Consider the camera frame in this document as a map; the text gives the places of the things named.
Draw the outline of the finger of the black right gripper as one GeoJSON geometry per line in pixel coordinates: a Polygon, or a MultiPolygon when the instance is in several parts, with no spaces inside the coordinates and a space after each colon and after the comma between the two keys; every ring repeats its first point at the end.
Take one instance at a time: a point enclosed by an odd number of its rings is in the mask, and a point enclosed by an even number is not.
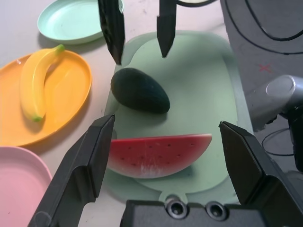
{"type": "Polygon", "coordinates": [[[115,63],[121,65],[125,44],[124,15],[118,0],[98,0],[100,26],[115,63]]]}
{"type": "Polygon", "coordinates": [[[176,12],[175,0],[160,0],[159,15],[157,16],[157,39],[163,58],[166,58],[175,38],[176,33],[176,12]]]}

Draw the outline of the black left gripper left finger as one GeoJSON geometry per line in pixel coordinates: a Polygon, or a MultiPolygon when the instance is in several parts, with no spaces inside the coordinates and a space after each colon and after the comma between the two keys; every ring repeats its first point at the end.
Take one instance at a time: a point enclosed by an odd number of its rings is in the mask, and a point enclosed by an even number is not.
{"type": "Polygon", "coordinates": [[[30,227],[78,226],[85,205],[100,194],[114,122],[113,114],[96,119],[66,152],[30,227]]]}

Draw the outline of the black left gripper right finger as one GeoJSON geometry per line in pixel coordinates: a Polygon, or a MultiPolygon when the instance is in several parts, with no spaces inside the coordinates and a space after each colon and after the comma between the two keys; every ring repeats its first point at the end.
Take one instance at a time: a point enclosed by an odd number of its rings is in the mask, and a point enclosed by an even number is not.
{"type": "Polygon", "coordinates": [[[240,204],[258,209],[269,227],[301,227],[299,192],[255,136],[226,121],[219,128],[226,167],[240,204]]]}

